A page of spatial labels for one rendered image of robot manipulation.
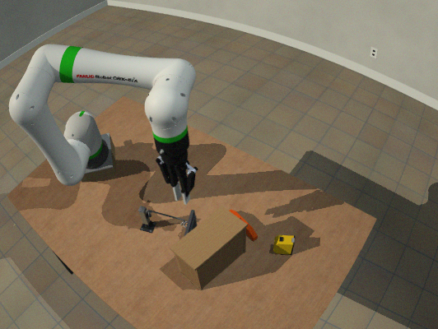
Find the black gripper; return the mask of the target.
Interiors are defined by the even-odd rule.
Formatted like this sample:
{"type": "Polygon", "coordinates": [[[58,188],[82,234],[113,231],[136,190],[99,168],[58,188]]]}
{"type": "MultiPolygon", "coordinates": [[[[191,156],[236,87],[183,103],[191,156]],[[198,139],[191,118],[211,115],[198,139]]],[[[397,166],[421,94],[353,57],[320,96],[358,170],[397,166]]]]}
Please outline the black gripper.
{"type": "Polygon", "coordinates": [[[187,205],[190,200],[189,193],[194,187],[195,174],[198,170],[197,167],[193,168],[189,165],[188,150],[186,150],[186,152],[182,155],[175,157],[165,157],[163,155],[159,155],[156,159],[156,162],[160,166],[165,182],[168,184],[170,183],[170,185],[173,187],[175,200],[178,201],[180,197],[183,196],[184,204],[187,205]],[[186,174],[186,169],[188,170],[188,177],[186,174]],[[182,190],[180,190],[180,186],[182,190]]]}

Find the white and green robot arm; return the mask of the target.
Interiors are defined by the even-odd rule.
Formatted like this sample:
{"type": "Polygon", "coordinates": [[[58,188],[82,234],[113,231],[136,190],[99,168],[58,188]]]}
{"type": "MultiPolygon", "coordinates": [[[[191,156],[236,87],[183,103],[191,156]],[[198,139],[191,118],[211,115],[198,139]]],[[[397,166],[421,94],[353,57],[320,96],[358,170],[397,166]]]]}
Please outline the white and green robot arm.
{"type": "Polygon", "coordinates": [[[187,112],[195,81],[193,65],[181,58],[136,57],[46,44],[30,60],[10,98],[9,112],[43,152],[59,182],[73,186],[81,182],[86,169],[103,165],[109,148],[87,111],[72,115],[64,135],[61,133],[48,106],[55,82],[106,83],[151,90],[145,113],[156,150],[165,157],[175,157],[189,148],[187,112]]]}

